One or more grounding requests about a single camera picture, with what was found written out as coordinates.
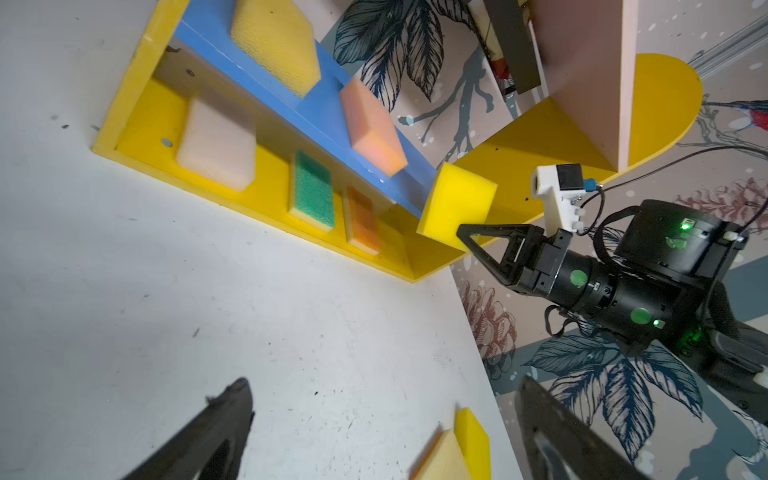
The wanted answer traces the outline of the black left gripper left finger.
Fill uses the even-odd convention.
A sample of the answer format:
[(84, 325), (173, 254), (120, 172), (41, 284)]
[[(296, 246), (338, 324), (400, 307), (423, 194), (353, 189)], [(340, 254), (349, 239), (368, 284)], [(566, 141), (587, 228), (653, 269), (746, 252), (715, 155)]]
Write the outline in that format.
[(248, 380), (228, 385), (128, 479), (236, 479), (255, 416)]

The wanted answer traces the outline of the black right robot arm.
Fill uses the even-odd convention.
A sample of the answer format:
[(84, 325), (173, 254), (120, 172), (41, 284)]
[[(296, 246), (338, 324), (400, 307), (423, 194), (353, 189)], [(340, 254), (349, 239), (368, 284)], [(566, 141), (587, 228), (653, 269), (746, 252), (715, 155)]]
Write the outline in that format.
[(463, 224), (457, 236), (503, 286), (586, 321), (624, 354), (653, 342), (754, 420), (767, 420), (767, 337), (738, 321), (723, 277), (748, 242), (744, 226), (660, 200), (607, 216), (594, 252), (534, 225)]

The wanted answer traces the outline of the yellow rectangular sponge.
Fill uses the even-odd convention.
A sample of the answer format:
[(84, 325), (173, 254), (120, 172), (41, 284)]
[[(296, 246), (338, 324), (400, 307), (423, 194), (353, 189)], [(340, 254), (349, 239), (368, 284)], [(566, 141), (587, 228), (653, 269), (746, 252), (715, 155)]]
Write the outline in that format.
[(313, 27), (290, 0), (239, 0), (233, 43), (299, 98), (321, 80)]

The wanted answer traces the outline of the yellow wooden shelf unit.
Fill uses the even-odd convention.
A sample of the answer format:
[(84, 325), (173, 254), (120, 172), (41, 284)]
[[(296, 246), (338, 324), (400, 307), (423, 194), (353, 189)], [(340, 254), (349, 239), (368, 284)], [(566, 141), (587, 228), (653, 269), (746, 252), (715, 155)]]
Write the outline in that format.
[[(101, 156), (403, 280), (460, 259), (417, 233), (443, 164), (498, 185), (492, 223), (543, 216), (539, 166), (578, 163), (598, 181), (669, 150), (691, 129), (702, 81), (637, 49), (635, 1), (518, 1), (541, 85), (517, 92), (484, 1), (292, 1), (313, 27), (321, 80), (297, 97), (230, 37), (237, 1), (161, 1), (92, 149)], [(387, 178), (351, 146), (340, 91), (359, 78), (389, 111), (408, 166)], [(236, 192), (175, 156), (189, 100), (215, 96), (256, 126), (255, 179)], [(332, 176), (330, 232), (288, 213), (297, 151)], [(378, 256), (347, 242), (344, 190), (373, 202)]]

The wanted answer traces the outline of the small bright yellow sponge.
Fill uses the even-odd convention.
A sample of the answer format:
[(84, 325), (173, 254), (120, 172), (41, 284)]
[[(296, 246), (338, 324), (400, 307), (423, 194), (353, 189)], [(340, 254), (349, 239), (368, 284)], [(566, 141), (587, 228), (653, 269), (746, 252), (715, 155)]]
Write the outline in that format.
[(437, 172), (417, 233), (457, 250), (468, 252), (457, 235), (462, 224), (483, 224), (498, 185), (484, 177), (443, 164)]

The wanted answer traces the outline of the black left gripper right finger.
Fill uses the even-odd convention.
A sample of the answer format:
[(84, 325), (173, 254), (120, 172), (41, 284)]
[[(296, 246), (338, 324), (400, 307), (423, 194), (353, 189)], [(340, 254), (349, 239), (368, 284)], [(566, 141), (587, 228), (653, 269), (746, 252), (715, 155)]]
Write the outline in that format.
[(645, 479), (586, 424), (530, 377), (515, 408), (535, 479)]

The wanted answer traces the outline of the salmon pink sponge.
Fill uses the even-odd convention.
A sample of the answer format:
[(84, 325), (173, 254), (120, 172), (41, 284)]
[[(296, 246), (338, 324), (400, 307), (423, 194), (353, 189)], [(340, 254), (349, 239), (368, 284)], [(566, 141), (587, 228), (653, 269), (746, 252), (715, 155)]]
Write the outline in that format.
[(353, 77), (340, 91), (352, 148), (387, 178), (408, 166), (389, 111), (366, 85)]

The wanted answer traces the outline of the green scouring sponge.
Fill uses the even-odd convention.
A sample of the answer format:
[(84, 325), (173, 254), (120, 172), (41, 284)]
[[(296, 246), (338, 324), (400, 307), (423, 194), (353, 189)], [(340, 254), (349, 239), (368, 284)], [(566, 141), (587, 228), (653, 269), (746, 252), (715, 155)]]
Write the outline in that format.
[(288, 213), (322, 232), (336, 226), (331, 172), (301, 150), (291, 161)]

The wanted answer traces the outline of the pale pink sponge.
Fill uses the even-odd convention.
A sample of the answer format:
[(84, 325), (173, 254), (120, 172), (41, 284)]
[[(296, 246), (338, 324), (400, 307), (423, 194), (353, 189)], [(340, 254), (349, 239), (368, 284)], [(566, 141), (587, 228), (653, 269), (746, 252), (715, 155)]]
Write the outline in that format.
[(215, 96), (195, 95), (175, 156), (184, 170), (236, 192), (255, 179), (256, 126), (252, 117)]

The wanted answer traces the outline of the cream beige sponge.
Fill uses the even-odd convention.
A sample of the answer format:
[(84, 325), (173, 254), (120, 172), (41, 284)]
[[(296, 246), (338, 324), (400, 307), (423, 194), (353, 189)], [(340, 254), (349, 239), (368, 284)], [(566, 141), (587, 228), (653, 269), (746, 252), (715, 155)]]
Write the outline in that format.
[(452, 430), (443, 431), (411, 475), (414, 480), (470, 480), (471, 475)]

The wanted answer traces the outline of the orange scouring sponge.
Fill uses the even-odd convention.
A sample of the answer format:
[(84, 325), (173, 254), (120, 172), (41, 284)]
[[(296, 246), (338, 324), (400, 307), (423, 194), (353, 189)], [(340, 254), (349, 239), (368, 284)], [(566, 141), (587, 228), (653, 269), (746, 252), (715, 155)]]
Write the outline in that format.
[(372, 200), (351, 185), (343, 194), (347, 242), (372, 256), (381, 252)]

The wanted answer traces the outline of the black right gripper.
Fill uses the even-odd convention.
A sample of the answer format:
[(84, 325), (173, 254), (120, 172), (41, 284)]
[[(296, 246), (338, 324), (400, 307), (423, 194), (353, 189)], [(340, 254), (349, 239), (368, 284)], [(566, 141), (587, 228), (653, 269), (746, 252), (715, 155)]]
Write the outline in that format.
[[(683, 288), (571, 251), (568, 231), (547, 237), (535, 225), (462, 224), (457, 236), (504, 287), (544, 298), (626, 345), (673, 341), (690, 329), (689, 296)], [(479, 243), (482, 239), (500, 245), (496, 256)]]

